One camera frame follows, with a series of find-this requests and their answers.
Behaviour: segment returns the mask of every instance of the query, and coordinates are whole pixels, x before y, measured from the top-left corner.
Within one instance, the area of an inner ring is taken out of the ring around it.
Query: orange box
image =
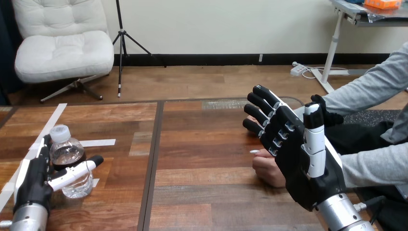
[[[402,0],[365,0],[364,4],[380,9],[393,9],[401,6]]]

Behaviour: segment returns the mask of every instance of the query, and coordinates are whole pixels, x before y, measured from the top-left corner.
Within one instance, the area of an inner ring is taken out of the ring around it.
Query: robotic hand
[[[51,138],[47,135],[41,140],[37,156],[21,162],[14,189],[13,221],[0,222],[1,228],[10,228],[10,231],[45,231],[52,193],[84,176],[103,162],[103,158],[96,155],[51,175],[53,169],[50,147]]]
[[[346,186],[339,155],[324,136],[321,106],[305,105],[302,122],[292,109],[269,89],[257,85],[249,93],[244,111],[255,117],[243,126],[260,138],[275,157],[291,197],[308,211],[315,210],[329,231],[372,231],[344,193]]]

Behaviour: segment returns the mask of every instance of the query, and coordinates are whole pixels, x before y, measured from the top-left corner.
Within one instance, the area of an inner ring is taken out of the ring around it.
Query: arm
[[[327,111],[345,116],[379,105],[407,87],[408,42],[383,63],[323,99]]]
[[[408,143],[340,158],[347,188],[408,183]]]

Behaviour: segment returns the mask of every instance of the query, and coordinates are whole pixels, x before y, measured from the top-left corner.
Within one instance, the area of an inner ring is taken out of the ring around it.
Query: white wall
[[[115,0],[102,0],[112,40]],[[336,14],[328,0],[120,0],[125,30],[151,53],[327,53]],[[338,52],[389,53],[408,28],[357,28],[344,21]],[[128,53],[144,53],[126,42]],[[119,42],[115,45],[119,52]]]

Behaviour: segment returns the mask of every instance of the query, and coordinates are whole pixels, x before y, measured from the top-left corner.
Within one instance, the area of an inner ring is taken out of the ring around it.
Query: bottle cap
[[[71,133],[66,125],[57,125],[50,131],[51,139],[55,143],[63,143],[71,138]]]

